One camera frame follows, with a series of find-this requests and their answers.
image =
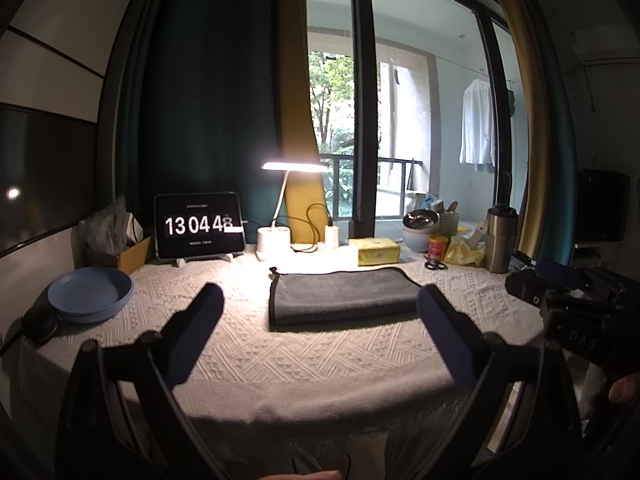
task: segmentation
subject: white shirt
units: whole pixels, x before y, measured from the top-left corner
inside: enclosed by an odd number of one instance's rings
[[[491,85],[476,79],[462,98],[460,163],[495,166],[494,108]]]

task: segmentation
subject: white basket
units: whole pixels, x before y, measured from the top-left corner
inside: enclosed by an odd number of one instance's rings
[[[445,211],[438,213],[438,224],[440,225],[440,236],[452,237],[458,232],[459,213]]]

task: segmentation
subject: human hand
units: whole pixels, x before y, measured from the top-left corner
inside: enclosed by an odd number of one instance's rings
[[[339,471],[319,471],[308,475],[271,475],[259,480],[342,480],[342,474]]]
[[[628,404],[640,399],[640,372],[617,380],[609,390],[609,400],[615,404]]]

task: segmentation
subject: yellow plastic bag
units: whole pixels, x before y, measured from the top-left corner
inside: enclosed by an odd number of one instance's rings
[[[449,242],[449,249],[444,256],[444,262],[452,265],[475,265],[482,267],[484,260],[484,244],[475,250],[469,249],[462,236],[453,236]]]

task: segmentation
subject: yellow curtain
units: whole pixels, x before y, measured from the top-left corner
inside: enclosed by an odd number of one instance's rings
[[[516,48],[529,120],[529,182],[519,249],[538,253],[549,180],[549,110],[538,42],[523,0],[497,0]]]
[[[277,0],[278,76],[282,153],[291,160],[318,161],[316,134],[309,102],[309,66],[306,47],[306,0]],[[287,215],[306,219],[313,203],[325,204],[322,177],[317,173],[289,175],[285,192]],[[324,208],[314,207],[309,216],[324,239],[328,223]],[[295,243],[311,243],[311,228],[289,220]]]

